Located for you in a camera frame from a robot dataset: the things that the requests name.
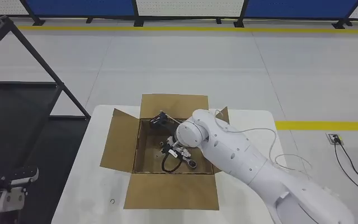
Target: robotic arm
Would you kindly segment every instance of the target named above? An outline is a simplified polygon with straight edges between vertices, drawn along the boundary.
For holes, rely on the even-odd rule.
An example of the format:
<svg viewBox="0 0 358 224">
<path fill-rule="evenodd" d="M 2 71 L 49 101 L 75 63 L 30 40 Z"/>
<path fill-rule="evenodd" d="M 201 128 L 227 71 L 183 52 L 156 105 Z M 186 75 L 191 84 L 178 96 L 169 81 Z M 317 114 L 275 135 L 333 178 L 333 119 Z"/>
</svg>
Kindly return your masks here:
<svg viewBox="0 0 358 224">
<path fill-rule="evenodd" d="M 175 145 L 198 147 L 217 168 L 253 189 L 276 224 L 354 223 L 352 213 L 338 198 L 276 168 L 244 134 L 208 110 L 195 110 L 178 126 L 174 139 Z"/>
</svg>

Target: power outlet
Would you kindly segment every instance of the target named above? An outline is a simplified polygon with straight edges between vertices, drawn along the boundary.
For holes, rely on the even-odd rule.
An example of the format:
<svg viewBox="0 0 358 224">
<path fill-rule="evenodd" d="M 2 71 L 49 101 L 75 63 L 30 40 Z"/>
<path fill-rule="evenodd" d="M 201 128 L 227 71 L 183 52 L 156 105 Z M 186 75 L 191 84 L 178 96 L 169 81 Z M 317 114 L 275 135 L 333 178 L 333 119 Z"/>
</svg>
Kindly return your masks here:
<svg viewBox="0 0 358 224">
<path fill-rule="evenodd" d="M 342 137 L 341 137 L 339 134 L 337 134 L 337 133 L 328 133 L 328 132 L 327 132 L 327 133 L 326 133 L 326 136 L 327 136 L 327 138 L 328 138 L 329 143 L 330 143 L 330 144 L 335 144 L 335 138 L 334 138 L 335 135 L 337 135 L 338 138 L 340 138 L 341 144 L 344 145 L 343 139 L 342 139 Z"/>
</svg>

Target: table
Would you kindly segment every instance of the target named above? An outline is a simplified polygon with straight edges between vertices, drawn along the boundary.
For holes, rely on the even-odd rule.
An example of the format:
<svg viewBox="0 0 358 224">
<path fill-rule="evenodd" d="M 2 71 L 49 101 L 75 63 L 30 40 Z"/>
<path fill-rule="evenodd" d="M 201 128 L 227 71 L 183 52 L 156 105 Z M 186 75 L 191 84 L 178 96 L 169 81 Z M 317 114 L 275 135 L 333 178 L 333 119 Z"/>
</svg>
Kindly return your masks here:
<svg viewBox="0 0 358 224">
<path fill-rule="evenodd" d="M 123 209 L 130 174 L 100 167 L 113 109 L 139 117 L 139 106 L 99 105 L 95 108 L 76 160 L 53 217 L 53 224 L 71 223 L 273 223 L 261 198 L 228 174 L 215 174 L 219 211 L 178 209 Z M 231 125 L 239 130 L 271 128 L 272 114 L 262 110 L 229 110 Z M 273 133 L 254 130 L 245 135 L 268 157 Z M 277 136 L 272 156 L 282 154 Z"/>
</svg>

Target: black cable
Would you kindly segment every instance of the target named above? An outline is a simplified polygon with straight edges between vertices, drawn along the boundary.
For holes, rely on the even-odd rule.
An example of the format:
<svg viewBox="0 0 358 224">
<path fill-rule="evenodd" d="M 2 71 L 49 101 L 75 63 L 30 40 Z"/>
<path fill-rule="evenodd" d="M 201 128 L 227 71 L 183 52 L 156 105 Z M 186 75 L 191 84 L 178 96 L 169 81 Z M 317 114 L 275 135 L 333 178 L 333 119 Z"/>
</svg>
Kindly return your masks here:
<svg viewBox="0 0 358 224">
<path fill-rule="evenodd" d="M 174 167 L 174 169 L 172 169 L 172 170 L 166 170 L 166 168 L 164 167 L 164 164 L 166 163 L 166 160 L 167 160 L 168 156 L 169 156 L 169 152 L 167 152 L 166 155 L 165 155 L 164 158 L 163 158 L 163 161 L 162 161 L 162 170 L 163 170 L 164 172 L 174 172 L 174 171 L 176 171 L 176 170 L 179 168 L 179 166 L 181 165 L 181 162 L 183 161 L 183 158 L 182 158 L 182 157 L 179 158 L 179 164 L 178 164 L 176 167 Z"/>
<path fill-rule="evenodd" d="M 339 142 L 339 144 L 342 147 L 343 151 L 345 152 L 346 156 L 348 157 L 349 161 L 351 162 L 354 172 L 358 175 L 358 172 L 357 172 L 356 168 L 354 167 L 353 162 L 352 162 L 351 158 L 349 157 L 348 153 L 346 152 L 345 148 L 343 147 L 342 143 Z"/>
<path fill-rule="evenodd" d="M 337 158 L 337 161 L 338 161 L 338 164 L 340 165 L 341 169 L 343 170 L 343 172 L 346 174 L 346 176 L 356 185 L 358 186 L 358 184 L 356 182 L 354 182 L 352 180 L 352 178 L 347 174 L 347 172 L 345 171 L 345 169 L 343 169 L 341 163 L 340 163 L 340 160 L 338 159 L 338 156 L 337 156 L 337 148 L 336 148 L 336 142 L 335 142 L 335 153 L 336 153 L 336 158 Z"/>
</svg>

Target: yellow floor line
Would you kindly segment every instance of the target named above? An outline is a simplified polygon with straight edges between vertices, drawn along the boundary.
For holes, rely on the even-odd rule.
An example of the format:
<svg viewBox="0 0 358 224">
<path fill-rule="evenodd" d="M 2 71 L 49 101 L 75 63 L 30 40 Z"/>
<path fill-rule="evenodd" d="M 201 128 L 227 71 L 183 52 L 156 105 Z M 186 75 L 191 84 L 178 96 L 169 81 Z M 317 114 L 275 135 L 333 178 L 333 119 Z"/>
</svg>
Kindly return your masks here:
<svg viewBox="0 0 358 224">
<path fill-rule="evenodd" d="M 70 31 L 216 31 L 216 32 L 290 32 L 290 33 L 334 33 L 358 34 L 358 30 L 336 29 L 291 29 L 291 28 L 235 28 L 193 26 L 18 26 L 21 30 L 70 30 Z"/>
<path fill-rule="evenodd" d="M 358 130 L 358 122 L 276 121 L 277 130 Z"/>
</svg>

